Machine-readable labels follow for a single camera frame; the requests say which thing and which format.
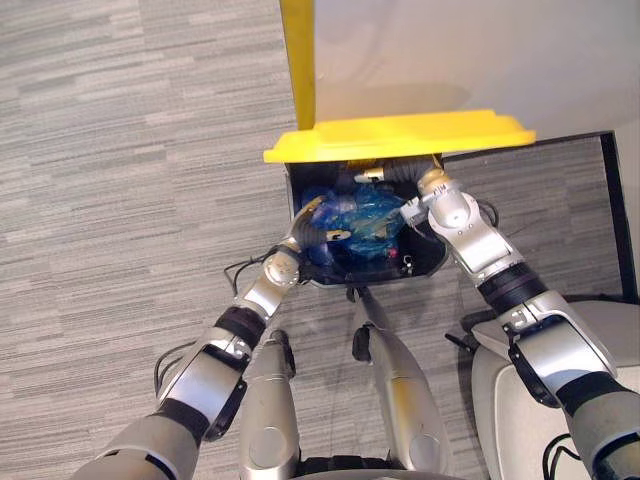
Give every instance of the gray carpet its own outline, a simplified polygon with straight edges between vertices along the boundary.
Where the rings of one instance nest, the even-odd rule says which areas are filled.
[[[285,230],[283,171],[260,157],[294,111],[275,0],[9,0],[0,42],[0,478],[62,479],[153,410],[155,358],[231,300],[222,267]],[[596,139],[448,169],[548,285],[620,293]],[[431,382],[456,473],[487,478],[469,359],[442,338],[478,295],[451,264],[374,293]],[[386,454],[352,312],[307,286],[278,315],[304,455]],[[196,478],[237,478],[237,444],[236,422]]]

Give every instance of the yellow bin lid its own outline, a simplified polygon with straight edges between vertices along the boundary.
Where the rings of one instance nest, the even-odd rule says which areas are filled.
[[[482,150],[533,143],[536,134],[493,110],[318,122],[285,133],[267,163],[335,162]]]

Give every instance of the blue plastic bag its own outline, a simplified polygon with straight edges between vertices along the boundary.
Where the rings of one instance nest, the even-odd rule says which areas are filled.
[[[396,235],[404,226],[399,212],[403,199],[384,188],[361,185],[350,195],[312,187],[304,192],[303,203],[318,195],[326,200],[314,212],[311,223],[326,230],[349,230],[351,237],[310,249],[309,258],[314,264],[331,265],[336,248],[348,252],[356,262],[391,257],[397,252]]]

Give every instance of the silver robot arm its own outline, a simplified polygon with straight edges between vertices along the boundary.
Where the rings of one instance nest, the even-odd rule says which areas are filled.
[[[359,181],[414,181],[420,196],[402,209],[427,220],[498,314],[509,356],[540,403],[564,410],[569,431],[596,479],[640,476],[640,395],[615,381],[614,361],[580,316],[545,287],[522,255],[480,216],[476,200],[449,178],[438,159],[390,161]]]
[[[299,255],[310,245],[346,238],[309,224],[318,197],[294,218],[277,252],[249,287],[196,341],[160,388],[158,408],[120,432],[74,480],[189,480],[200,443],[229,428],[246,391],[242,374],[269,320],[298,282]]]

